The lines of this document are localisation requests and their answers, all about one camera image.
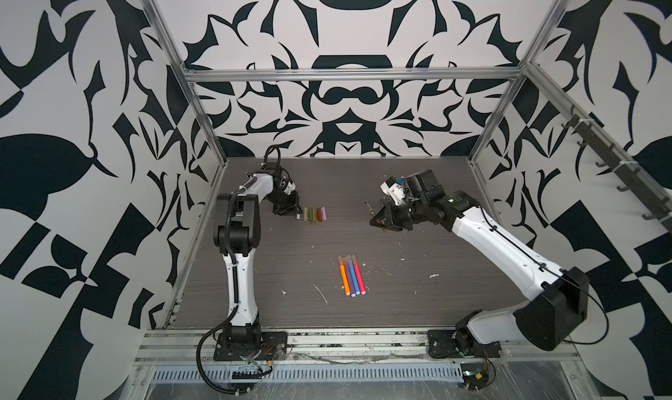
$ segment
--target pink marker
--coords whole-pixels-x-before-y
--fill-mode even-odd
[[[359,273],[359,265],[357,264],[357,257],[352,255],[352,264],[355,266],[355,275],[357,275],[357,284],[359,284],[359,291],[362,295],[366,294],[366,287],[364,286],[364,281],[362,281],[362,274]]]

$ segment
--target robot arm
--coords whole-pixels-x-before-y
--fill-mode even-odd
[[[478,311],[456,326],[465,352],[501,340],[529,340],[553,350],[586,318],[588,277],[563,270],[542,257],[491,218],[474,198],[446,194],[430,170],[388,179],[381,185],[392,201],[370,221],[392,231],[412,230],[425,221],[441,225],[483,253],[518,287],[528,301],[497,311]]]
[[[278,151],[278,161],[268,162],[273,149]],[[223,327],[223,340],[227,352],[241,357],[255,354],[261,344],[252,271],[261,240],[259,203],[263,200],[273,203],[276,215],[300,212],[296,185],[280,166],[277,147],[266,151],[261,169],[248,173],[247,182],[238,190],[219,194],[214,207],[214,243],[222,253],[229,279],[230,320]]]

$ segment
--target white debris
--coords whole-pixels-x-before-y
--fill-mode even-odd
[[[327,305],[329,305],[329,302],[328,302],[327,299],[324,297],[324,294],[322,293],[322,291],[320,290],[320,288],[318,288],[317,285],[315,285],[315,284],[313,284],[313,286],[315,287],[315,289],[317,289],[318,292],[320,292],[320,295],[322,295],[322,299],[324,299],[324,303],[326,303]]]

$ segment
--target hook rack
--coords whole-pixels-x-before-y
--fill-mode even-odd
[[[602,162],[595,163],[596,166],[609,167],[620,178],[624,186],[617,186],[618,191],[630,191],[643,203],[649,210],[649,213],[642,215],[644,220],[657,219],[672,233],[672,202],[669,194],[597,122],[580,119],[574,114],[563,127],[573,127],[583,139],[578,142],[579,146],[590,146],[602,159]]]

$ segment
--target gray wood tabletop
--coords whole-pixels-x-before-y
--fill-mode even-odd
[[[243,184],[245,172],[260,162],[232,158],[222,191]],[[296,182],[301,206],[325,206],[327,220],[278,217],[270,202],[261,203],[261,243],[253,269],[262,326],[454,325],[476,309],[524,300],[472,245],[438,225],[423,223],[410,232],[368,225],[364,201],[375,210],[382,207],[380,184],[390,176],[432,169],[446,192],[463,190],[482,199],[466,159],[292,158],[281,164]],[[174,328],[211,328],[226,317],[226,270],[212,241],[213,226],[210,218]],[[347,254],[357,256],[366,295],[351,298],[342,289],[338,255]]]

